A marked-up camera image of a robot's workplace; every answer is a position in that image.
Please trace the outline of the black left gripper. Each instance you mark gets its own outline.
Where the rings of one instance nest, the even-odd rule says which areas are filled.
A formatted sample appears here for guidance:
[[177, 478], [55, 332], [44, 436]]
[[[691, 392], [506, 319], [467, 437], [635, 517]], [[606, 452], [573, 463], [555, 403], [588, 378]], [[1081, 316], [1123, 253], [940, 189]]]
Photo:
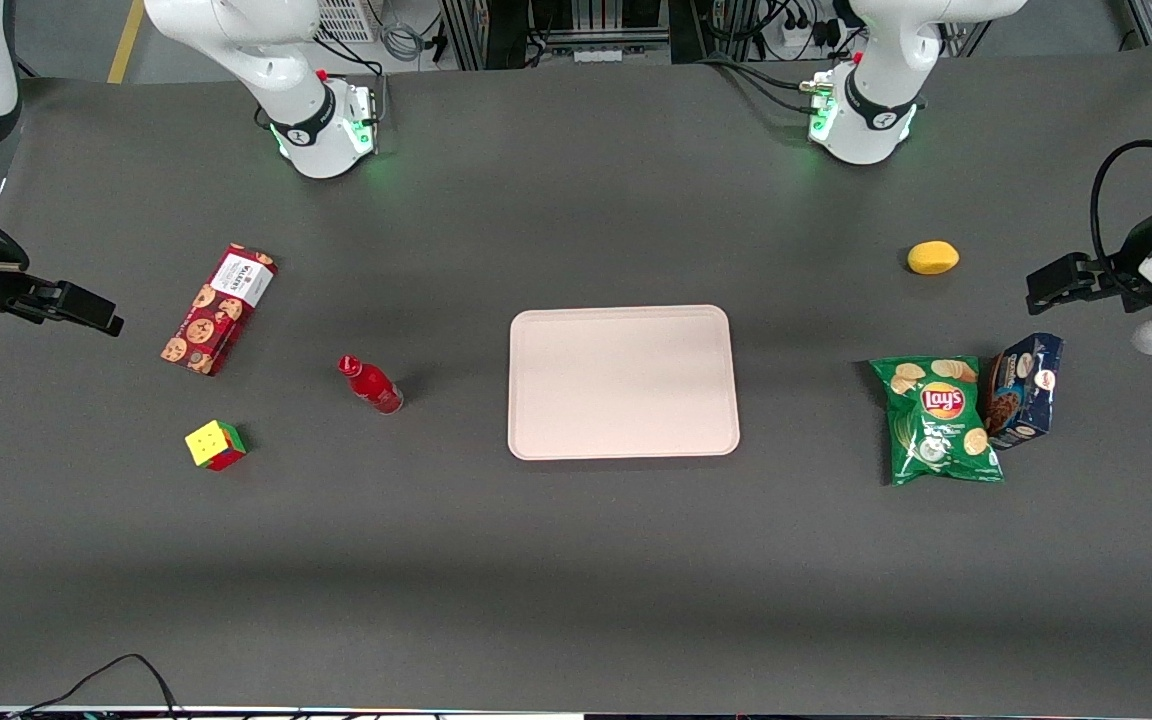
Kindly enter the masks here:
[[1087, 253], [1070, 252], [1028, 274], [1028, 314], [1043, 314], [1075, 301], [1114, 297], [1121, 297], [1124, 306], [1152, 306], [1152, 283], [1140, 274], [1140, 264], [1151, 253], [1152, 214], [1134, 223], [1123, 245], [1111, 253], [1105, 252], [1100, 220], [1094, 219], [1097, 262]]

